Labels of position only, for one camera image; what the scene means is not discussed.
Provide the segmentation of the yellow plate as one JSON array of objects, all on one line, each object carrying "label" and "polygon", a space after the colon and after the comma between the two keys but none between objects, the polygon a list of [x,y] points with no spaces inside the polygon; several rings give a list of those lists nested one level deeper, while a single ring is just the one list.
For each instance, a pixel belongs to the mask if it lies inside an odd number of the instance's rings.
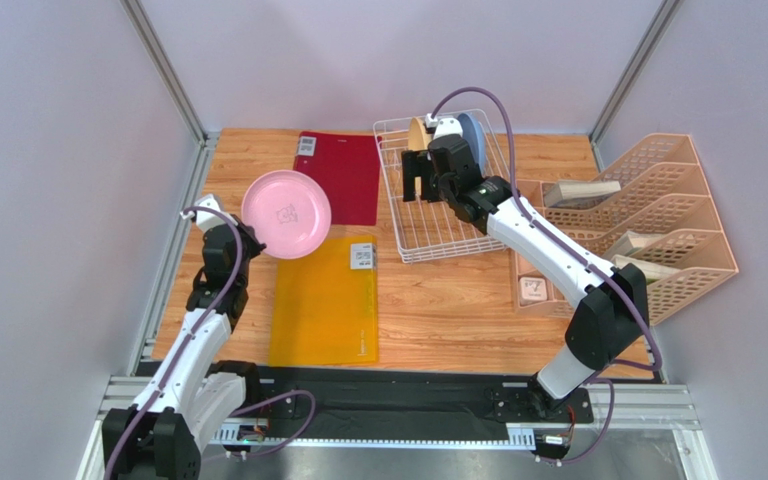
[{"label": "yellow plate", "polygon": [[407,149],[410,151],[424,151],[430,143],[430,135],[426,130],[423,117],[413,117],[408,129]]}]

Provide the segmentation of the blue plate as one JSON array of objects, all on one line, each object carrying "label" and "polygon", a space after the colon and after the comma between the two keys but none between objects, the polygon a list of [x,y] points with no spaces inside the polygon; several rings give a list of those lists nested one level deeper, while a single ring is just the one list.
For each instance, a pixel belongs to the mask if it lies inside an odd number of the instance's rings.
[{"label": "blue plate", "polygon": [[457,120],[462,129],[462,138],[467,142],[473,159],[480,171],[484,171],[487,162],[485,133],[481,123],[469,112],[460,113]]}]

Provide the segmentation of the pink plate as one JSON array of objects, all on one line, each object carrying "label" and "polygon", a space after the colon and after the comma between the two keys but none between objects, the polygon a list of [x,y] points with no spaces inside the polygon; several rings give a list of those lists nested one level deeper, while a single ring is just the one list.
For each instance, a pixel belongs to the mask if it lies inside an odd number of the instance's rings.
[{"label": "pink plate", "polygon": [[318,249],[332,223],[330,202],[311,177],[294,170],[276,170],[257,178],[241,204],[241,219],[252,227],[264,252],[292,260]]}]

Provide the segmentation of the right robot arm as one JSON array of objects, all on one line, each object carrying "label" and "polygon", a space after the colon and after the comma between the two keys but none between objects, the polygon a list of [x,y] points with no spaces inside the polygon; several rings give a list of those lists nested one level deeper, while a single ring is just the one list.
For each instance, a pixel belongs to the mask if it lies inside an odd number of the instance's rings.
[{"label": "right robot arm", "polygon": [[567,398],[648,332],[644,273],[588,251],[532,207],[514,182],[484,175],[461,136],[444,135],[424,150],[405,150],[401,160],[405,180],[422,178],[424,189],[459,220],[523,257],[572,306],[563,347],[533,377],[540,399]]}]

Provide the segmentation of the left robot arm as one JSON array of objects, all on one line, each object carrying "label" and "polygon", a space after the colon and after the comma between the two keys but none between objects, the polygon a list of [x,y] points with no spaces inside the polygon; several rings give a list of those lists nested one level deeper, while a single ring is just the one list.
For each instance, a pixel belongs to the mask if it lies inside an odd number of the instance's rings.
[{"label": "left robot arm", "polygon": [[251,259],[264,246],[239,219],[205,231],[204,265],[181,330],[148,385],[102,423],[106,479],[196,479],[212,436],[243,404],[246,380],[212,368],[248,302]]}]

